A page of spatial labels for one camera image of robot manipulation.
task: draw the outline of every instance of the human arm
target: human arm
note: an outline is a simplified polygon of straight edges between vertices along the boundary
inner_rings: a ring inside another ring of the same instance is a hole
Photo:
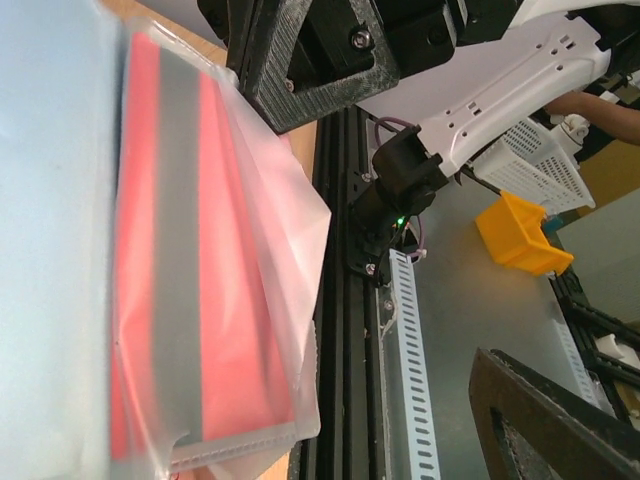
[[[615,105],[595,95],[569,92],[549,103],[551,115],[577,114],[618,140],[640,145],[640,111]]]

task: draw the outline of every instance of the orange bin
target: orange bin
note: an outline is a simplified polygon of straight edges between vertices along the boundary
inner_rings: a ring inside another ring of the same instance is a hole
[[[509,192],[476,218],[493,260],[534,275],[564,272],[573,255],[549,245],[541,229],[545,209]]]

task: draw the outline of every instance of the wooden table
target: wooden table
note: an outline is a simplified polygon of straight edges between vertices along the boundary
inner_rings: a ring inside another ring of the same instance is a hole
[[[153,10],[140,5],[134,0],[102,0],[103,3],[113,10],[118,16],[126,20],[133,16],[151,17],[158,23],[163,25],[171,32],[178,35],[184,41],[189,43],[198,52],[214,63],[224,65],[227,59],[227,52],[189,30],[176,25],[174,22],[167,20],[165,17],[157,14]],[[291,145],[293,153],[302,165],[307,178],[311,180],[313,172],[313,156],[316,140],[316,123],[310,123],[300,127],[290,133]],[[278,460],[267,472],[265,472],[262,480],[284,480],[287,478],[287,467],[289,464],[289,455],[284,455]],[[214,477],[206,468],[194,470],[192,472],[183,472],[179,476],[180,480],[213,480]]]

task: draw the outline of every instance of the white plastic basket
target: white plastic basket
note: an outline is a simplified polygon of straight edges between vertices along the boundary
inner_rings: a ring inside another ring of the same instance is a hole
[[[473,162],[478,178],[545,207],[550,215],[595,207],[575,159],[533,120],[508,130]]]

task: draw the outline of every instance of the gray table surface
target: gray table surface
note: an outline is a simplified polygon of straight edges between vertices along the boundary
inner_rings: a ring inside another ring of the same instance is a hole
[[[489,478],[468,397],[477,348],[500,349],[568,390],[578,383],[554,326],[562,313],[546,277],[493,263],[475,217],[497,200],[463,179],[422,213],[427,258],[415,266],[442,478]]]

